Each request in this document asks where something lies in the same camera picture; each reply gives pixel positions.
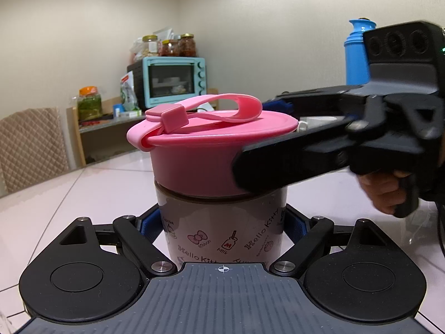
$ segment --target white mug handle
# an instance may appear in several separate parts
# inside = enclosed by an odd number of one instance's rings
[[[308,130],[308,122],[298,121],[297,132],[304,132],[305,130]]]

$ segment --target orange lid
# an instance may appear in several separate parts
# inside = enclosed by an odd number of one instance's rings
[[[79,90],[80,95],[88,95],[88,94],[96,94],[97,93],[97,87],[90,86],[90,87],[84,87]]]

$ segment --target gray ribbed plate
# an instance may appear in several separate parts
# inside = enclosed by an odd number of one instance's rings
[[[361,326],[318,309],[298,282],[261,264],[188,263],[153,279],[126,311],[103,321],[64,325],[35,318],[22,334],[425,334],[414,319]]]

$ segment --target human hand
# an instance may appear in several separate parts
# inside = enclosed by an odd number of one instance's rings
[[[406,200],[406,192],[399,188],[399,178],[407,176],[409,174],[398,171],[393,174],[374,172],[358,176],[358,180],[374,207],[387,215],[393,215],[396,205]]]

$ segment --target blue thermos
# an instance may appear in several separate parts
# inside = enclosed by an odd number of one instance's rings
[[[346,84],[358,85],[369,82],[369,66],[363,43],[363,33],[375,29],[375,22],[366,18],[349,21],[354,30],[344,42],[346,55]]]

